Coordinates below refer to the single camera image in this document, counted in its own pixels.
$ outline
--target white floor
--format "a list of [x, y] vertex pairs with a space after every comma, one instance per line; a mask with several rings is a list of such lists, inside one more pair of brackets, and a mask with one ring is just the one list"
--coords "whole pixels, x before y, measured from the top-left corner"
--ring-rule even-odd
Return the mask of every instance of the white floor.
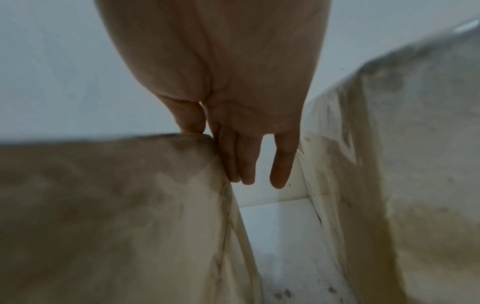
[[241, 209], [264, 304], [355, 304], [309, 199]]

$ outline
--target white wall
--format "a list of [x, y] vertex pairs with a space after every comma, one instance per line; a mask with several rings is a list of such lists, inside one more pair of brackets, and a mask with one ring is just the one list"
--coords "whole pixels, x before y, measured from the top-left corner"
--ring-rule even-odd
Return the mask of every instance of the white wall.
[[[335, 0], [307, 99], [365, 60], [475, 15], [479, 0]], [[0, 0], [0, 98], [0, 141], [178, 130], [129, 74], [91, 0]], [[268, 137], [256, 184], [234, 186], [241, 205], [306, 197], [298, 165], [284, 190], [270, 186], [274, 153]]]

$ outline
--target skin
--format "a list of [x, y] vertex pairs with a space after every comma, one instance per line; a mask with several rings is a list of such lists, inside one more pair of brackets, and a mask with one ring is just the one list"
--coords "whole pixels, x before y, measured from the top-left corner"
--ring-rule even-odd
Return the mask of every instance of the skin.
[[270, 181], [286, 184], [317, 65], [328, 0], [96, 0], [136, 79], [182, 132], [208, 123], [232, 182], [253, 184], [262, 138], [277, 147]]

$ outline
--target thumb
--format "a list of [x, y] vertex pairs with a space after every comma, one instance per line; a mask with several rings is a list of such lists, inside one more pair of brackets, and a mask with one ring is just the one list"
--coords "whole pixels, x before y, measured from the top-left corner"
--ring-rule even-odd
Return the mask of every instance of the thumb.
[[203, 133], [205, 131], [207, 119], [199, 102], [175, 100], [163, 96], [159, 98], [172, 113], [182, 133]]

